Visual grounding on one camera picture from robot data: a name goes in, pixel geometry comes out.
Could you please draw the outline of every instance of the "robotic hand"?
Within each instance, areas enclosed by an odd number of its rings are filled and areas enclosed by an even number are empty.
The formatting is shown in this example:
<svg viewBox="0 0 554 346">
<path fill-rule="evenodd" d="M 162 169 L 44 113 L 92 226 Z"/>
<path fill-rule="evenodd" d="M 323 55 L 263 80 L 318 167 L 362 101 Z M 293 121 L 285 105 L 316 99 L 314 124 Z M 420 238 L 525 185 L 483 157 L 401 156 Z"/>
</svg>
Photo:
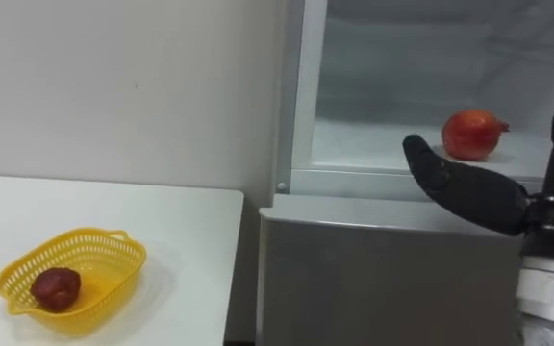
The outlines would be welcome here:
<svg viewBox="0 0 554 346">
<path fill-rule="evenodd" d="M 420 136 L 403 141 L 410 170 L 436 203 L 472 223 L 505 235 L 524 235 L 517 300 L 520 342 L 554 345 L 554 117 L 553 149 L 541 193 L 489 170 L 447 161 Z"/>
</svg>

